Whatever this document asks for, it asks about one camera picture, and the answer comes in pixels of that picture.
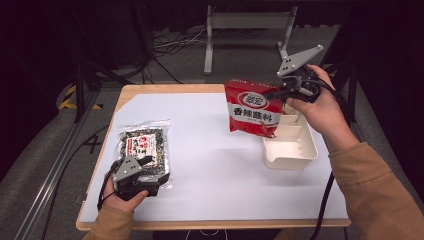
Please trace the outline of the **white table mat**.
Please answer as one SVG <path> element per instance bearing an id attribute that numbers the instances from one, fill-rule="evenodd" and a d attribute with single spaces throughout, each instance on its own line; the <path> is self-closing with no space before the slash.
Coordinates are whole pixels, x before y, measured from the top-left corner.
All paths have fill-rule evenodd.
<path id="1" fill-rule="evenodd" d="M 117 110 L 103 154 L 78 217 L 96 218 L 104 174 L 118 157 L 120 131 L 168 120 L 171 179 L 135 211 L 138 222 L 314 219 L 330 174 L 328 151 L 314 136 L 318 157 L 303 170 L 275 170 L 264 163 L 261 138 L 229 129 L 222 93 L 138 94 Z"/>

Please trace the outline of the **red seasoning packet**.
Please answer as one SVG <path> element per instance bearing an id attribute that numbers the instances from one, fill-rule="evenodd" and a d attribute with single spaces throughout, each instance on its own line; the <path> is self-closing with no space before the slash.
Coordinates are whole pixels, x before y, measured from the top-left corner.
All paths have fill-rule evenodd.
<path id="1" fill-rule="evenodd" d="M 266 138 L 274 138 L 283 104 L 278 99 L 269 100 L 265 94 L 277 88 L 244 79 L 224 83 L 231 132 L 243 131 Z"/>

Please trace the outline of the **clear packet of seaweed mix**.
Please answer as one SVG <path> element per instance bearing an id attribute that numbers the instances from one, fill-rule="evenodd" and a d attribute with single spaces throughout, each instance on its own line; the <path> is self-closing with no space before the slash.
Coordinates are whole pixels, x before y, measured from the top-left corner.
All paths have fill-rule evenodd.
<path id="1" fill-rule="evenodd" d="M 125 126 L 119 131 L 118 158 L 121 165 L 127 156 L 137 160 L 151 155 L 153 162 L 143 166 L 139 179 L 155 182 L 164 174 L 170 174 L 168 161 L 168 130 L 171 121 L 156 120 Z"/>

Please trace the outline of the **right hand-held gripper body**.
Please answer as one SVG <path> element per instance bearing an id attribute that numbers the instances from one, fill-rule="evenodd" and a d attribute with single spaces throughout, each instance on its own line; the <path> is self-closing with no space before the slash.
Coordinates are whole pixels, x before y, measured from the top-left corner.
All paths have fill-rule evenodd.
<path id="1" fill-rule="evenodd" d="M 320 53 L 324 47 L 317 45 L 305 51 L 289 55 L 282 44 L 278 44 L 278 50 L 282 63 L 277 71 L 277 77 L 282 80 L 279 90 L 289 90 L 289 98 L 295 98 L 304 102 L 313 102 L 320 93 L 320 86 L 315 81 L 304 79 L 300 75 L 294 75 L 300 67 Z"/>

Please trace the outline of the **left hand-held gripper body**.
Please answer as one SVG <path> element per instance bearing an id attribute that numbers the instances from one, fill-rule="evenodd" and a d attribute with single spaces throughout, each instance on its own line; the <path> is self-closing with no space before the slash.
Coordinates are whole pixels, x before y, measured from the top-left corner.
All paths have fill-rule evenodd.
<path id="1" fill-rule="evenodd" d="M 128 201 L 142 191 L 147 191 L 148 197 L 158 194 L 160 185 L 157 180 L 155 182 L 142 182 L 139 179 L 142 170 L 143 166 L 138 164 L 134 156 L 127 156 L 122 161 L 113 175 L 114 189 L 118 197 Z"/>

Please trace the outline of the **person's right hand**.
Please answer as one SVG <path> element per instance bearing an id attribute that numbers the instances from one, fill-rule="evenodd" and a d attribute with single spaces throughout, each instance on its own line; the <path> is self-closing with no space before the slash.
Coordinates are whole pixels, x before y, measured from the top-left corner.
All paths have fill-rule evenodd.
<path id="1" fill-rule="evenodd" d="M 310 126 L 326 141 L 330 153 L 356 146 L 360 143 L 347 124 L 336 98 L 322 89 L 313 103 L 288 98 L 286 103 L 302 113 Z"/>

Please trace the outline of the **cream divided plastic container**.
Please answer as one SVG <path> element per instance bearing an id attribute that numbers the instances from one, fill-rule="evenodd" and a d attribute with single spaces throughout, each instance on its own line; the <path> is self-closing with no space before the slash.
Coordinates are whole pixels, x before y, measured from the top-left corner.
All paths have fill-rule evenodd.
<path id="1" fill-rule="evenodd" d="M 311 127 L 303 114 L 285 105 L 274 138 L 264 138 L 265 165 L 271 169 L 302 170 L 318 157 Z"/>

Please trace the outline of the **grey metal stand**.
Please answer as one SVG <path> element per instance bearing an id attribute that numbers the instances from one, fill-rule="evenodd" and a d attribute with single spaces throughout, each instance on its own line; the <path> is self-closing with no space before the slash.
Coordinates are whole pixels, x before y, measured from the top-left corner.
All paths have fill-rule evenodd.
<path id="1" fill-rule="evenodd" d="M 283 29 L 284 38 L 277 43 L 282 59 L 287 54 L 287 45 L 297 16 L 297 7 L 286 12 L 214 12 L 212 6 L 207 9 L 207 43 L 204 62 L 204 74 L 212 74 L 213 66 L 213 30 L 214 29 Z"/>

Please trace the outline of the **black and yellow hazard tape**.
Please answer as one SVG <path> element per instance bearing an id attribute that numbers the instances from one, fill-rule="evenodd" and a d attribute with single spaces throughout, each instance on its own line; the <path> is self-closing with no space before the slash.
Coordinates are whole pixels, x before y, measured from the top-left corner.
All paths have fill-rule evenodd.
<path id="1" fill-rule="evenodd" d="M 68 90 L 65 93 L 65 96 L 62 102 L 59 104 L 59 109 L 77 109 L 77 104 L 71 102 L 73 94 L 76 92 L 76 85 L 72 84 L 69 86 Z"/>

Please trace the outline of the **person's left hand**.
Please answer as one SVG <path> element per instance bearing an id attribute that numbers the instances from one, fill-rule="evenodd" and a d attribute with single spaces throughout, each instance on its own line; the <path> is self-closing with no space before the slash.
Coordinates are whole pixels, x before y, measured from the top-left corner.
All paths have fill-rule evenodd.
<path id="1" fill-rule="evenodd" d="M 139 206 L 147 196 L 148 192 L 142 191 L 132 199 L 125 201 L 115 194 L 112 177 L 109 177 L 103 191 L 102 206 L 117 209 L 126 213 L 133 213 L 136 207 Z"/>

